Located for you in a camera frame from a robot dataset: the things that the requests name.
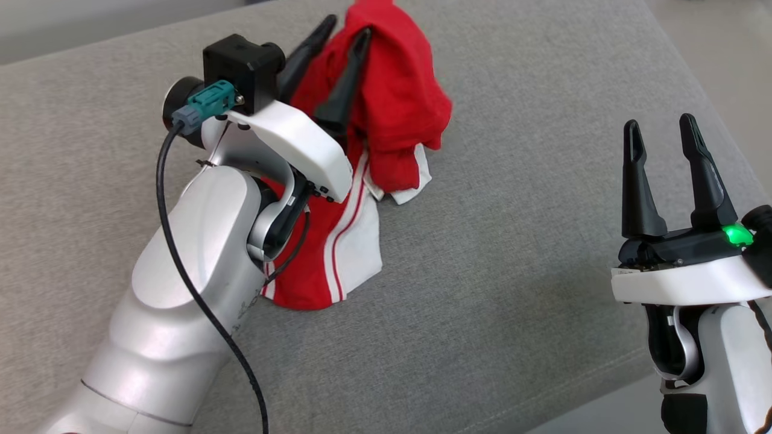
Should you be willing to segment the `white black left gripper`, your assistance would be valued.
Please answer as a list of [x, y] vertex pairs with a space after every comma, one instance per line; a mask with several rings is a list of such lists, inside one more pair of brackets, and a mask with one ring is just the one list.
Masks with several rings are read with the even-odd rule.
[[370, 28], [359, 30], [347, 48], [344, 69], [314, 111], [316, 123], [287, 104], [337, 20], [326, 16], [286, 58], [277, 79], [221, 80], [207, 86], [185, 77], [171, 86], [163, 102], [163, 123], [172, 130], [184, 122], [179, 137], [209, 152], [209, 160], [183, 190], [182, 203], [256, 203], [254, 176], [284, 187], [281, 203], [295, 203], [304, 190], [334, 203], [347, 198], [353, 169], [337, 141], [347, 141], [369, 56]]

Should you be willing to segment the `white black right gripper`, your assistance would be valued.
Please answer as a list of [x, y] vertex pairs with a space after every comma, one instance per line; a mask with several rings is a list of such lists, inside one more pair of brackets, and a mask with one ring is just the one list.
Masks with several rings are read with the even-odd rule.
[[736, 210], [695, 116], [681, 115], [679, 129], [691, 170], [692, 230], [667, 234], [645, 172], [641, 129], [635, 120], [625, 123], [621, 236], [629, 240], [620, 249], [620, 265], [610, 270], [615, 299], [713, 305], [770, 297], [770, 232], [751, 233], [734, 224]]

